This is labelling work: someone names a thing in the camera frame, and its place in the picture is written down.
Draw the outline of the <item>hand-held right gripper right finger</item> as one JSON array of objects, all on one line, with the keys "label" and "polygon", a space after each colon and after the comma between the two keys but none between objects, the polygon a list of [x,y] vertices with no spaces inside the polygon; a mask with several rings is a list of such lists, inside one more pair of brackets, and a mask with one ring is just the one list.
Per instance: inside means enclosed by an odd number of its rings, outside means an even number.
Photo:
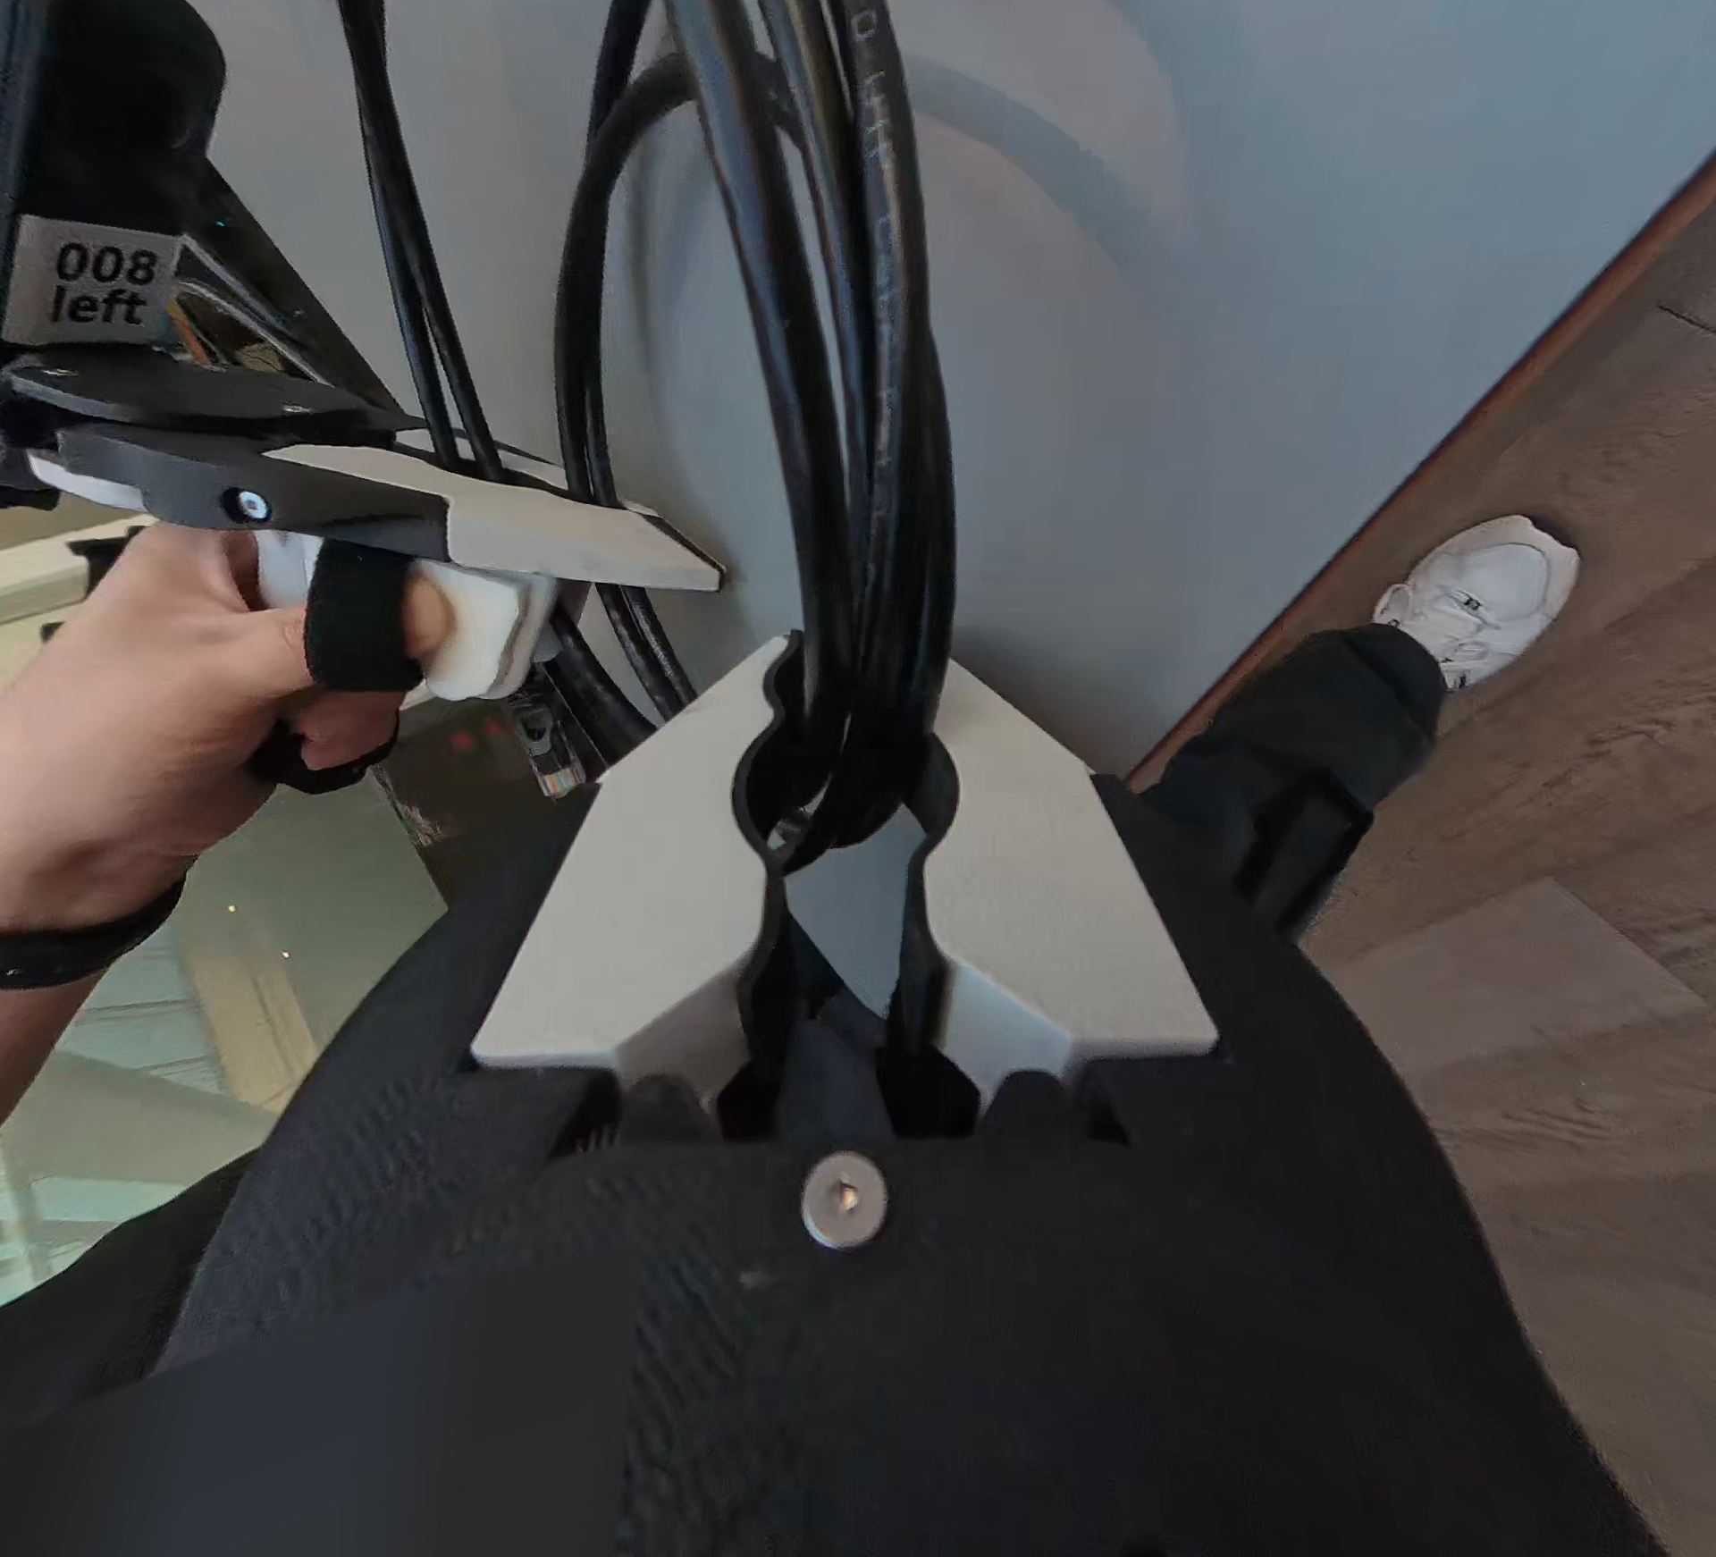
[{"label": "hand-held right gripper right finger", "polygon": [[1215,1026],[1091,769],[955,663],[907,809],[876,1078],[898,1135],[968,1135],[1007,1079],[1203,1056]]}]

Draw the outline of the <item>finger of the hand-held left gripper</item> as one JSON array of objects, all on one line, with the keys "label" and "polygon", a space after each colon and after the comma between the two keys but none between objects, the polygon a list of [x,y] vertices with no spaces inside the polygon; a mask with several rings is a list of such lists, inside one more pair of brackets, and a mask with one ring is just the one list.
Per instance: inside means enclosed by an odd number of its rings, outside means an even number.
[{"label": "finger of the hand-held left gripper", "polygon": [[439,496],[444,561],[462,568],[692,591],[717,591],[724,579],[715,561],[645,511],[475,478],[394,450],[293,444],[268,459]]}]

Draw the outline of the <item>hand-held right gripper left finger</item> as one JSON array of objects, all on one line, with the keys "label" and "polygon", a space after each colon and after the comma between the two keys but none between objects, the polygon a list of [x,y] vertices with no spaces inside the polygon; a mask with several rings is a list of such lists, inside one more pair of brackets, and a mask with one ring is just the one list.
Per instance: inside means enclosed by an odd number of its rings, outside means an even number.
[{"label": "hand-held right gripper left finger", "polygon": [[763,642],[598,778],[473,1035],[480,1067],[670,1076],[713,1103],[745,1065],[740,983],[783,891],[736,785],[799,638]]}]

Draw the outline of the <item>person's left hand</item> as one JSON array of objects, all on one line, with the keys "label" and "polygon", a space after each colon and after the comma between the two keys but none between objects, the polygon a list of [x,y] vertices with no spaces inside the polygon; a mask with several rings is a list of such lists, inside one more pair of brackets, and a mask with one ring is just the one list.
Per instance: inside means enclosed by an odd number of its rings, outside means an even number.
[{"label": "person's left hand", "polygon": [[304,609],[258,608],[240,532],[150,525],[1,696],[3,936],[137,914],[268,798],[276,722],[308,769],[385,746],[403,697],[315,687]]}]

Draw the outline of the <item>person's dark pants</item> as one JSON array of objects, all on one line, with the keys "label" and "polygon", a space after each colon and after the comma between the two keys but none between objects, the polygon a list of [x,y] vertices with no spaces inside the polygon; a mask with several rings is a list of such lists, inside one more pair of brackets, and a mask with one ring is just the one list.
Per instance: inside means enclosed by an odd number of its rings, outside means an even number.
[{"label": "person's dark pants", "polygon": [[1427,647],[1394,624],[1316,633],[1237,688],[1143,803],[1298,941],[1378,807],[1425,769],[1445,696]]}]

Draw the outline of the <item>white sneaker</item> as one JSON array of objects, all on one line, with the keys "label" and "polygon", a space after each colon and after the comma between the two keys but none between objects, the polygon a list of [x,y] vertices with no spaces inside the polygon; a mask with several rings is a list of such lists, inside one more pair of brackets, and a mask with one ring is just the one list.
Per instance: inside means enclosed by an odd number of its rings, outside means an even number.
[{"label": "white sneaker", "polygon": [[1495,516],[1445,538],[1375,602],[1373,624],[1403,631],[1448,692],[1516,663],[1565,609],[1576,548],[1531,516]]}]

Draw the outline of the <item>black wristband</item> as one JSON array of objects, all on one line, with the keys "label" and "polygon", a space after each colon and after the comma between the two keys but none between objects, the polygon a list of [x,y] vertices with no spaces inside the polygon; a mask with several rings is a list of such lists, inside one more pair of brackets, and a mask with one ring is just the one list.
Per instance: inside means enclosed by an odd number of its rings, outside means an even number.
[{"label": "black wristband", "polygon": [[1,934],[1,988],[42,990],[96,979],[166,923],[182,887],[179,878],[136,911],[103,923]]}]

